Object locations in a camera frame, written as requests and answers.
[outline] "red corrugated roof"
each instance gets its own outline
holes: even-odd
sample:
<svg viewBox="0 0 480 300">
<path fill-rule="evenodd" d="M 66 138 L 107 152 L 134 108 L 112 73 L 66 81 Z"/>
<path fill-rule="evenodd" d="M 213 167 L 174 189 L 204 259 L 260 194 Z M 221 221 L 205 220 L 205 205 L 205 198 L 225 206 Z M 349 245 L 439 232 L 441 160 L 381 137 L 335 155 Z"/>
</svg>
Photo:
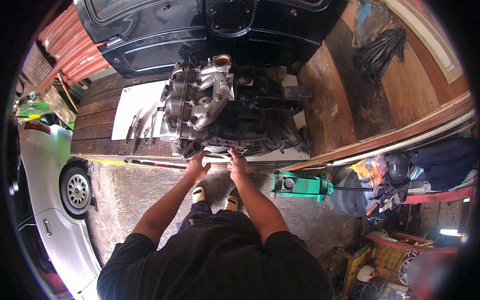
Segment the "red corrugated roof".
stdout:
<svg viewBox="0 0 480 300">
<path fill-rule="evenodd" d="M 33 87 L 39 93 L 52 83 L 60 70 L 65 82 L 73 85 L 110 65 L 97 49 L 101 44 L 95 45 L 88 36 L 73 4 L 49 24 L 38 39 L 57 60 L 53 70 Z"/>
</svg>

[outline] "hand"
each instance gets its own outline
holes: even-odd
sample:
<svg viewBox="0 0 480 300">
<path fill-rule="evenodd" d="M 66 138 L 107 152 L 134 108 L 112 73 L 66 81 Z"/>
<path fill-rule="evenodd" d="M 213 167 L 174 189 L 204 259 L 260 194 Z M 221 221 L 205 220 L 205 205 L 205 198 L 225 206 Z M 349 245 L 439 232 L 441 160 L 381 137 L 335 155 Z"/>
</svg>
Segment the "hand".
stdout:
<svg viewBox="0 0 480 300">
<path fill-rule="evenodd" d="M 238 175 L 245 174 L 247 168 L 247 159 L 240 155 L 233 148 L 228 149 L 228 153 L 232 155 L 227 168 L 230 170 L 230 178 L 235 180 Z"/>
<path fill-rule="evenodd" d="M 210 151 L 202 150 L 192 156 L 192 159 L 188 162 L 184 178 L 191 180 L 194 184 L 201 182 L 212 166 L 211 163 L 207 163 L 205 167 L 202 165 L 203 158 L 210 153 Z"/>
</svg>

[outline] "corrugated metal sheet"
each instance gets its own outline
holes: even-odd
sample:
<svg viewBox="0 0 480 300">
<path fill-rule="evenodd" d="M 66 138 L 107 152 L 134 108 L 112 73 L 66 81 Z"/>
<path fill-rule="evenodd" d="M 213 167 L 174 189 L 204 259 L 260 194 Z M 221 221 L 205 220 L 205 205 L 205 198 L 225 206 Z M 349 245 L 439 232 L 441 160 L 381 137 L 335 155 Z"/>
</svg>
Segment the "corrugated metal sheet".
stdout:
<svg viewBox="0 0 480 300">
<path fill-rule="evenodd" d="M 39 83 L 32 87 L 39 93 L 52 83 L 60 70 L 65 82 L 73 85 L 110 65 L 97 49 L 100 44 L 95 45 L 88 36 L 73 4 L 42 31 L 38 40 L 56 59 L 50 72 L 41 80 L 36 80 Z"/>
<path fill-rule="evenodd" d="M 41 46 L 37 43 L 33 44 L 22 66 L 20 81 L 24 86 L 24 90 L 31 91 L 32 86 L 38 85 L 53 69 L 55 60 L 50 57 L 50 59 L 53 60 L 53 62 L 50 63 L 46 58 L 48 54 L 44 55 L 45 52 L 42 52 L 40 48 Z"/>
</svg>

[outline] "black t-shirt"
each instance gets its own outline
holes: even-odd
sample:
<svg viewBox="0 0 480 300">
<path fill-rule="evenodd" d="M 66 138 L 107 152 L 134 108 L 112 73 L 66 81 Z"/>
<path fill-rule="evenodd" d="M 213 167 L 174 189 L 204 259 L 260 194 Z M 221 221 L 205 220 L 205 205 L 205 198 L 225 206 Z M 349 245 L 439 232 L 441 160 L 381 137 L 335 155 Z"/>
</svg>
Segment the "black t-shirt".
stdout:
<svg viewBox="0 0 480 300">
<path fill-rule="evenodd" d="M 213 215 L 173 235 L 165 246 L 133 233 L 100 272 L 109 299 L 333 299 L 326 271 L 305 243 L 286 231 L 262 245 L 240 212 Z"/>
</svg>

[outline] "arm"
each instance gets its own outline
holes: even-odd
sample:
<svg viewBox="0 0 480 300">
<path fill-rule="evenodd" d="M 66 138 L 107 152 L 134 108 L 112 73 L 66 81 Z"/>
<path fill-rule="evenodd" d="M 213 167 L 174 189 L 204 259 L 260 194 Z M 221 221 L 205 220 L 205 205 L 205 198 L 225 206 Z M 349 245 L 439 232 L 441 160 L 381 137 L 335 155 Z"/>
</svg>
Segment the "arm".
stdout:
<svg viewBox="0 0 480 300">
<path fill-rule="evenodd" d="M 205 167 L 202 166 L 202 159 L 208 154 L 210 152 L 201 151 L 192 157 L 185 171 L 185 176 L 144 213 L 132 233 L 146 235 L 154 245 L 158 245 L 160 237 L 173 220 L 185 195 L 194 184 L 199 183 L 205 177 L 210 169 L 210 163 L 207 163 Z"/>
<path fill-rule="evenodd" d="M 247 160 L 232 148 L 228 152 L 232 155 L 232 159 L 228 163 L 231 171 L 230 178 L 237 186 L 243 204 L 260 233 L 262 242 L 265 243 L 266 239 L 277 231 L 290 232 L 275 204 L 265 197 L 248 178 L 245 172 Z"/>
</svg>

